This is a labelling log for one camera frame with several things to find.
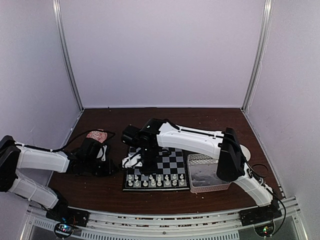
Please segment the front aluminium rail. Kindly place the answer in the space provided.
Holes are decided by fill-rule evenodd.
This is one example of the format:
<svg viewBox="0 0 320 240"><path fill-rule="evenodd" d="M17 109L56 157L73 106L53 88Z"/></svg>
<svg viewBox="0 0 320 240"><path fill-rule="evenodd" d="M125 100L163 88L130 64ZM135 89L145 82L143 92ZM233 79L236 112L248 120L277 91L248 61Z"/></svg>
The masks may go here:
<svg viewBox="0 0 320 240"><path fill-rule="evenodd" d="M129 214L95 210L89 212L87 225L78 226L66 240L311 240L294 197L282 200L286 218L270 238L260 237L258 224L244 226L240 211L254 207L206 213ZM32 203L27 209L18 240L59 240L54 233L57 221Z"/></svg>

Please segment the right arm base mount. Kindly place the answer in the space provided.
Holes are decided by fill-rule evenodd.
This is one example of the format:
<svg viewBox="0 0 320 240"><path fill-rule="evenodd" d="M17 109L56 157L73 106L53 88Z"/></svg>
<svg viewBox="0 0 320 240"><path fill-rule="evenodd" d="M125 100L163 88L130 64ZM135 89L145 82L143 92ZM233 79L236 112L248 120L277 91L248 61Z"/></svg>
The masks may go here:
<svg viewBox="0 0 320 240"><path fill-rule="evenodd" d="M255 233L264 239L276 232L274 220L281 216L282 211L274 206L255 207L239 212L242 226L253 226Z"/></svg>

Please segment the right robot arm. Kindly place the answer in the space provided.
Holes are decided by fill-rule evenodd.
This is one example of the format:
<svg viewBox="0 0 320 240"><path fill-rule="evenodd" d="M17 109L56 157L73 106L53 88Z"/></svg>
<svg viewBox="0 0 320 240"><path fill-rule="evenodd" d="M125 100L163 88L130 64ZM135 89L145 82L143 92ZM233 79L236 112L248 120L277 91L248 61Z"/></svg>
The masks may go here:
<svg viewBox="0 0 320 240"><path fill-rule="evenodd" d="M235 131L210 131L176 125L168 119L151 118L142 128L128 125L121 141L138 152L124 158L125 169L138 167L149 175L158 169L157 161L164 148L202 154L218 161L217 177L241 187L257 204L256 216L268 220L279 211L279 199L263 177L249 165Z"/></svg>

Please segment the left aluminium frame post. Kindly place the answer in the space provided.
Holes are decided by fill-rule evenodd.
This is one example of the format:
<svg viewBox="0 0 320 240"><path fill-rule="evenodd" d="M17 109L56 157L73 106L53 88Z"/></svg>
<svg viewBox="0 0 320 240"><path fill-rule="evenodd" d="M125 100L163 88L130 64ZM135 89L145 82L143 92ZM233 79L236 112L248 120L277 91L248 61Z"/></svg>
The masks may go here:
<svg viewBox="0 0 320 240"><path fill-rule="evenodd" d="M72 68L72 63L71 63L70 54L68 50L64 24L63 24L62 11L61 11L61 3L59 0L53 0L52 5L53 5L53 13L55 17L56 26L57 26L60 46L62 50L62 58L63 58L66 74L70 83L72 94L76 101L77 108L79 109L80 112L82 112L84 110L84 107L83 107L80 93L76 84L74 71Z"/></svg>

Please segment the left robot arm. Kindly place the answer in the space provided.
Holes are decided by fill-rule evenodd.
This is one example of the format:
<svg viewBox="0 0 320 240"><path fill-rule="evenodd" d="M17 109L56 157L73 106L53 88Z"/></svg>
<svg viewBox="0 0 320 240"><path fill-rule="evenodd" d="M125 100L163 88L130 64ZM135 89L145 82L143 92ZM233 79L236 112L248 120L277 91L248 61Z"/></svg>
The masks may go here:
<svg viewBox="0 0 320 240"><path fill-rule="evenodd" d="M119 170L111 160L109 151L106 137L88 135L79 148L68 152L22 144L6 135L0 141L0 190L34 201L61 222L67 222L72 218L67 200L57 190L35 182L19 170L37 169L107 177Z"/></svg>

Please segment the white ceramic bowl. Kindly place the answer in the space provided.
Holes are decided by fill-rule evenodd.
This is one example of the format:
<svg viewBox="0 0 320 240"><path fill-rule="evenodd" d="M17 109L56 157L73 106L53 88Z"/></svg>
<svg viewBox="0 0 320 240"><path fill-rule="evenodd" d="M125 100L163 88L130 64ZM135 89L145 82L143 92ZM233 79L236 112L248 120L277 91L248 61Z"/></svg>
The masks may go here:
<svg viewBox="0 0 320 240"><path fill-rule="evenodd" d="M243 155L245 156L246 160L249 161L251 159L251 152L249 151L249 149L244 146L244 145L240 145L241 147L241 150L242 150L242 153Z"/></svg>

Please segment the black white chessboard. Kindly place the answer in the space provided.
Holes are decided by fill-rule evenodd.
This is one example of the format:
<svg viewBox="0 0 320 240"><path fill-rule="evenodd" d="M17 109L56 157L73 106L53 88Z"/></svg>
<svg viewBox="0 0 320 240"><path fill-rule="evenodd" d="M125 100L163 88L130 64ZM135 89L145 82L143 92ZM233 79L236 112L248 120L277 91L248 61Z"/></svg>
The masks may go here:
<svg viewBox="0 0 320 240"><path fill-rule="evenodd" d="M127 168L124 171L123 176L123 191L138 191L138 192L147 192L147 191L184 191L190 189L190 182L189 182L189 173L188 167L186 165L186 160L184 159L184 152L179 148L164 148L159 153L159 160L157 163L158 170L156 174L150 174L153 176L154 180L150 180L150 175L144 175L140 173L140 167L135 168ZM173 180L172 175L176 174L177 179ZM184 175L184 186L179 185L180 175ZM131 180L133 186L128 185L128 175L132 175L133 179ZM138 180L140 181L140 185L138 187L135 186L135 175L138 175ZM162 185L159 187L157 186L157 176L161 175ZM165 186L165 175L168 175L170 181L169 186ZM143 187L143 181L148 182L147 187ZM155 181L155 186L152 187L150 185L151 181ZM177 181L177 185L173 186L172 182Z"/></svg>

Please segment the pink plastic basket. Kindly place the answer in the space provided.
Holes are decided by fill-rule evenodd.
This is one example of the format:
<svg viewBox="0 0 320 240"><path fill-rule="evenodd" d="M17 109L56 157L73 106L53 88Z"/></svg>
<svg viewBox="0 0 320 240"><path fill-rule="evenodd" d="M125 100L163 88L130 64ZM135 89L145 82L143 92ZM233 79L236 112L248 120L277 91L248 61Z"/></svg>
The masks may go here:
<svg viewBox="0 0 320 240"><path fill-rule="evenodd" d="M207 155L189 154L187 156L187 168L191 193L224 191L231 185L231 182L218 178L218 160Z"/></svg>

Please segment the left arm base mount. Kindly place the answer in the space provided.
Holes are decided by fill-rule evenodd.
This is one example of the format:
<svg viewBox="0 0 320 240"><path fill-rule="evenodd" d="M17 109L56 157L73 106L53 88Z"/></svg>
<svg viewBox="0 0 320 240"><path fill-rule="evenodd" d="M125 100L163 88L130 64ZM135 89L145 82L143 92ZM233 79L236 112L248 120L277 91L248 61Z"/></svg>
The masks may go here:
<svg viewBox="0 0 320 240"><path fill-rule="evenodd" d="M61 240L69 238L79 227L86 227L90 216L88 211L69 207L68 202L63 200L58 200L53 208L43 205L41 208L46 211L46 218L57 221L53 233Z"/></svg>

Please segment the aluminium frame post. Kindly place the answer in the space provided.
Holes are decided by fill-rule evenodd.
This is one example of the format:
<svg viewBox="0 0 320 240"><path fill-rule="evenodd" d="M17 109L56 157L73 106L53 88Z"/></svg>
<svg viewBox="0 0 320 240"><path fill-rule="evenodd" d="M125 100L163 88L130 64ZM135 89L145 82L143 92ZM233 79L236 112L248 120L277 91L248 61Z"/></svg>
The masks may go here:
<svg viewBox="0 0 320 240"><path fill-rule="evenodd" d="M53 5L53 13L55 17L56 26L57 26L60 46L62 50L62 58L63 58L66 74L70 83L72 94L76 101L77 108L79 109L80 112L82 112L84 110L84 107L83 107L80 93L76 84L74 71L72 68L72 63L71 63L70 54L68 50L64 24L63 24L62 11L61 11L61 3L59 0L53 0L52 5Z"/></svg>
<svg viewBox="0 0 320 240"><path fill-rule="evenodd" d="M251 102L254 98L255 89L257 86L257 82L258 82L258 78L261 70L262 59L266 49L266 42L268 39L270 23L272 18L273 4L274 4L273 0L264 1L263 14L261 19L261 26L260 26L260 33L259 33L259 38L257 43L256 54L253 62L253 67L252 67L247 91L246 91L243 105L241 108L244 113L249 112Z"/></svg>

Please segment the red patterned bowl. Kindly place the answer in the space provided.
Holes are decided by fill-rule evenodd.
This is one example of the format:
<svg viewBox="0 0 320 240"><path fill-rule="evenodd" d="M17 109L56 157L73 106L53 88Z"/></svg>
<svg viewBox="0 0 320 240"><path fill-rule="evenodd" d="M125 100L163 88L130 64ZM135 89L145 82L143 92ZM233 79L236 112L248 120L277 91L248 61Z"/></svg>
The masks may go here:
<svg viewBox="0 0 320 240"><path fill-rule="evenodd" d="M103 144L108 138L108 133L102 129L97 129L97 130L90 131L86 135L86 138L93 139L93 140Z"/></svg>

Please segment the right aluminium frame post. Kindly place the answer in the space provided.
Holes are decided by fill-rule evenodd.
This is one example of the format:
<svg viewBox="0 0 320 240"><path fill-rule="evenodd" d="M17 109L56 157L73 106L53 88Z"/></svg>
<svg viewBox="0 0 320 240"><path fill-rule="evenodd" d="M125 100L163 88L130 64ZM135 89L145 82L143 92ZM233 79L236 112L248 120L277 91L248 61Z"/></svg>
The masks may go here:
<svg viewBox="0 0 320 240"><path fill-rule="evenodd" d="M253 67L252 67L247 91L246 91L243 105L241 108L244 113L249 112L251 102L254 98L255 89L257 86L257 82L258 82L258 78L261 70L262 59L266 49L266 42L268 39L270 23L272 18L273 4L274 4L273 0L264 1L263 14L261 19L261 26L260 26L260 33L259 33L259 38L257 43L256 54L253 62Z"/></svg>

